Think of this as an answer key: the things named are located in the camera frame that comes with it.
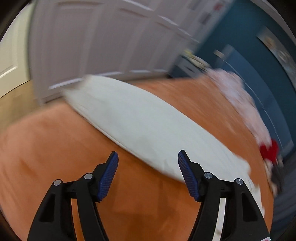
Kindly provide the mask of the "white quilted jacket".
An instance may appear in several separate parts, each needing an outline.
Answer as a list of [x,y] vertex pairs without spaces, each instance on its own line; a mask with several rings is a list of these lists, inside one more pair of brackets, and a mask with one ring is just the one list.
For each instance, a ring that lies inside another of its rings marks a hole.
[[242,178],[257,204],[265,178],[256,139],[208,77],[134,85],[87,76],[63,91],[67,103],[115,144],[120,161],[109,200],[112,240],[186,240],[199,204],[189,196],[177,156],[222,180]]

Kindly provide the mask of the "dark grey knit garment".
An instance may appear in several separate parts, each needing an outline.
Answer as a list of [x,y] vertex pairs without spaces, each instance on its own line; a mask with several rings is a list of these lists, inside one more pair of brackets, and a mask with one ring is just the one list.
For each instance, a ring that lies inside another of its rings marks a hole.
[[284,185],[283,164],[276,163],[273,165],[271,173],[271,181],[275,185],[278,193],[282,192]]

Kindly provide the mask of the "cream fleece garment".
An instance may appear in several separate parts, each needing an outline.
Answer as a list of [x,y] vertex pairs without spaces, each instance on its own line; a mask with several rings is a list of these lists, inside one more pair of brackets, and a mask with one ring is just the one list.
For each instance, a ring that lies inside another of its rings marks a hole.
[[281,156],[279,156],[276,159],[275,163],[272,163],[271,161],[269,161],[267,159],[264,160],[264,166],[265,166],[265,171],[266,171],[266,175],[267,175],[267,181],[269,183],[269,187],[271,189],[271,192],[273,193],[273,197],[277,197],[278,194],[281,194],[281,192],[280,193],[277,192],[275,185],[271,181],[272,168],[273,168],[273,165],[276,164],[276,163],[283,164]]

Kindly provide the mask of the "red garment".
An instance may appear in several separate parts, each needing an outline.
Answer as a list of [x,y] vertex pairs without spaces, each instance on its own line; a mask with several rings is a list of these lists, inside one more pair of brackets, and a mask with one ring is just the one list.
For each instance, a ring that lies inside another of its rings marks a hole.
[[276,159],[278,157],[278,150],[279,150],[276,140],[272,139],[271,145],[269,146],[266,146],[264,144],[260,145],[259,149],[260,149],[260,154],[264,160],[267,159],[272,163],[276,162]]

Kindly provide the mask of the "orange plush bedspread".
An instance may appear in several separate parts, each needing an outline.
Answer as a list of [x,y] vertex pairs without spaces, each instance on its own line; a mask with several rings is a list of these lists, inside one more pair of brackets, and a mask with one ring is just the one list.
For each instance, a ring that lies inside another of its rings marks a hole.
[[[257,143],[240,115],[207,77],[140,82],[198,123],[251,168],[260,186],[265,221],[271,227],[273,195]],[[74,181],[107,160],[119,166],[107,197],[98,205],[110,240],[187,240],[199,204],[185,184],[152,169],[57,101],[1,134],[1,211],[26,240],[35,213],[52,182]]]

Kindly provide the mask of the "blue upholstered headboard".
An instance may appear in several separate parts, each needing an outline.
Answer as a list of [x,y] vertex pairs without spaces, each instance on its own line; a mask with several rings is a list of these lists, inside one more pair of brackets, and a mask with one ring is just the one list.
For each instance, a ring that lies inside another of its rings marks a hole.
[[271,90],[255,68],[231,45],[222,51],[215,50],[216,67],[238,75],[244,89],[253,98],[255,106],[272,139],[279,146],[279,154],[287,158],[295,147],[288,124]]

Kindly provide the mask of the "pink floral quilt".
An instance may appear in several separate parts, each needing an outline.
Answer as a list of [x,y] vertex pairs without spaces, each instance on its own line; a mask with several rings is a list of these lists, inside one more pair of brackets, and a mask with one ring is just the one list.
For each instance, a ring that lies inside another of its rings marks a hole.
[[223,69],[208,69],[207,76],[241,116],[243,123],[257,144],[271,146],[271,137],[253,98],[244,89],[243,80],[235,73]]

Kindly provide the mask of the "cream room door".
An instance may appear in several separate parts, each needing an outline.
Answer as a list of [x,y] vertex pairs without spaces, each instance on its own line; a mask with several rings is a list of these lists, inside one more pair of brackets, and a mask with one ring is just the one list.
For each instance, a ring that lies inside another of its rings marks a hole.
[[27,4],[1,40],[1,96],[29,81],[28,34],[35,3]]

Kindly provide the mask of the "items on bedside table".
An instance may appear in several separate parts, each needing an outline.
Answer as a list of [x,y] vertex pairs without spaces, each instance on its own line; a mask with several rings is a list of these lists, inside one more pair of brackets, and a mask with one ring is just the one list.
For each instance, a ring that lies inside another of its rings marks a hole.
[[210,64],[208,64],[206,61],[204,61],[200,57],[194,55],[192,53],[192,51],[190,51],[189,49],[186,49],[183,52],[183,57],[185,57],[187,60],[189,60],[193,65],[195,65],[198,68],[201,68],[201,69],[204,69],[204,70],[208,69],[208,68],[211,68]]

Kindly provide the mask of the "blue bedside table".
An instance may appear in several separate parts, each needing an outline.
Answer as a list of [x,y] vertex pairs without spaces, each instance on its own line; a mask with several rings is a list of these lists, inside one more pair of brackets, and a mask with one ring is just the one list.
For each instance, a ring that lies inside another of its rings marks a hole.
[[169,71],[168,76],[171,78],[196,78],[204,73],[204,70],[195,66],[187,58],[178,57]]

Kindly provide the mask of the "white panelled wardrobe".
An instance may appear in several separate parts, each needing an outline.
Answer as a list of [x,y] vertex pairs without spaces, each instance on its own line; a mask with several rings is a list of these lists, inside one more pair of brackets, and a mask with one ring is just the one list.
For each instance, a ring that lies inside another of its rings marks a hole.
[[165,75],[195,50],[232,1],[36,1],[29,66],[38,101],[85,75],[119,80]]

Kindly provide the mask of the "framed wall picture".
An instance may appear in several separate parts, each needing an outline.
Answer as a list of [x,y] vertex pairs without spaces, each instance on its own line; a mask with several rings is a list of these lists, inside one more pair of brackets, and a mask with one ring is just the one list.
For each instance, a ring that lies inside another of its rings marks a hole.
[[295,61],[276,35],[267,27],[263,27],[256,35],[269,49],[286,72],[290,81],[295,84]]

